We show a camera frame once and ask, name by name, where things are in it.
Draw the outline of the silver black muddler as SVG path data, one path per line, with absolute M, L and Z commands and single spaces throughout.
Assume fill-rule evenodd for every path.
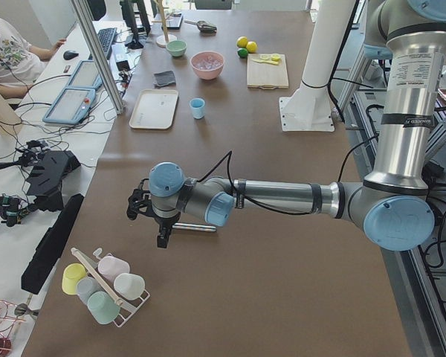
M 185 231 L 200 231 L 200 232 L 216 232 L 217 228 L 213 225 L 198 225 L 188 223 L 175 223 L 172 226 L 173 229 L 185 230 Z

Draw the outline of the white cup in rack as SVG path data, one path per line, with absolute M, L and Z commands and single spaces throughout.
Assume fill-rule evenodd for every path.
M 122 273 L 114 279 L 114 290 L 127 300 L 136 300 L 145 290 L 145 280 L 136 274 Z

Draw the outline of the white cup rack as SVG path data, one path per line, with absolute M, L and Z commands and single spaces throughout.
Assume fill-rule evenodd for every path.
M 85 267 L 86 271 L 97 281 L 99 286 L 106 292 L 113 301 L 120 307 L 119 315 L 112 321 L 116 327 L 124 326 L 128 320 L 130 320 L 135 313 L 150 299 L 151 294 L 144 290 L 143 294 L 138 297 L 136 305 L 131 303 L 130 300 L 125 299 L 123 296 L 116 293 L 115 290 L 105 281 L 105 279 L 97 272 L 97 262 L 92 260 L 86 254 L 81 252 L 77 248 L 71 248 L 71 253 L 77 258 L 77 260 Z

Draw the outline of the green cup in rack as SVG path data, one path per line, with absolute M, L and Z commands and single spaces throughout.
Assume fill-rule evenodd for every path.
M 87 308 L 99 324 L 110 324 L 120 312 L 120 307 L 104 291 L 95 292 L 87 302 Z

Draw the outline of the light blue plastic cup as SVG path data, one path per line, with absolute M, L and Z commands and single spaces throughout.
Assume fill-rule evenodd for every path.
M 202 119 L 205 116 L 205 100 L 197 97 L 193 98 L 190 103 L 190 111 L 192 113 L 192 116 L 194 119 L 199 120 Z

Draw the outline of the pink bowl of ice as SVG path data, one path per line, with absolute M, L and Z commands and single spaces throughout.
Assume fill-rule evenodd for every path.
M 195 75 L 202 80 L 216 79 L 224 68 L 224 57 L 215 51 L 202 51 L 190 59 Z

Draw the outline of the metal ice scoop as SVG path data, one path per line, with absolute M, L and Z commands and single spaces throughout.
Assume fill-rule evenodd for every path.
M 200 21 L 190 21 L 190 20 L 184 20 L 184 23 L 190 24 L 190 25 L 195 25 L 198 30 L 202 33 L 216 33 L 217 32 L 217 27 L 209 22 L 206 22 L 204 20 L 200 20 Z

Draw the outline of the blue teach pendant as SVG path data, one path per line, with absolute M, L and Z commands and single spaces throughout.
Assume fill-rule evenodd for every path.
M 97 66 L 92 60 L 79 63 L 68 81 L 68 86 L 98 89 L 103 84 Z
M 65 87 L 42 120 L 65 125 L 79 123 L 89 113 L 95 97 L 93 88 Z

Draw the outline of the mint green bowl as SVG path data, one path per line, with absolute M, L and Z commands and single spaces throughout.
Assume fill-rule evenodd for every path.
M 172 57 L 182 57 L 187 50 L 187 43 L 183 40 L 172 40 L 166 45 L 167 52 Z

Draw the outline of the black keyboard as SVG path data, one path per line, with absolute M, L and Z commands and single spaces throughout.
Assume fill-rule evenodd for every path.
M 117 28 L 104 28 L 98 30 L 97 38 L 100 41 L 101 48 L 105 54 L 106 59 L 110 59 L 112 54 L 112 45 L 114 44 L 114 39 L 117 35 Z

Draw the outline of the wooden cutting board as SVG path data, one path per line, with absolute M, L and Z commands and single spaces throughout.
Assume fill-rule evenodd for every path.
M 247 87 L 258 89 L 288 89 L 288 72 L 285 55 L 279 54 L 279 65 L 256 63 L 251 58 L 260 59 L 261 54 L 249 54 L 247 62 Z

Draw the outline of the green lime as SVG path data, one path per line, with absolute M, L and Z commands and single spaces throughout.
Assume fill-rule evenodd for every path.
M 237 54 L 238 54 L 238 56 L 239 56 L 240 58 L 247 58 L 247 57 L 248 57 L 248 51 L 247 51 L 246 48 L 240 48 L 240 49 L 237 51 Z

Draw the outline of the whole yellow lemon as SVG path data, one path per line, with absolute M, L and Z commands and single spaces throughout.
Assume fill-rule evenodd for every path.
M 258 50 L 258 45 L 256 42 L 254 41 L 248 41 L 247 45 L 245 46 L 246 50 L 250 53 L 250 54 L 254 54 L 257 52 Z
M 246 36 L 240 36 L 236 41 L 236 46 L 238 48 L 246 48 L 248 44 L 248 38 Z

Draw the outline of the yellow plastic knife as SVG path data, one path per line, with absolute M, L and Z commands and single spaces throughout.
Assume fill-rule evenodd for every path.
M 269 59 L 251 58 L 251 61 L 256 62 L 256 63 L 269 64 L 269 65 L 279 65 L 279 61 L 273 61 L 273 60 L 269 60 Z

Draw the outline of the lemon half lower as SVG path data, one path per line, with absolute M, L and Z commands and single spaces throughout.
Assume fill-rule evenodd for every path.
M 281 56 L 279 54 L 272 54 L 270 60 L 274 62 L 279 62 L 281 60 Z

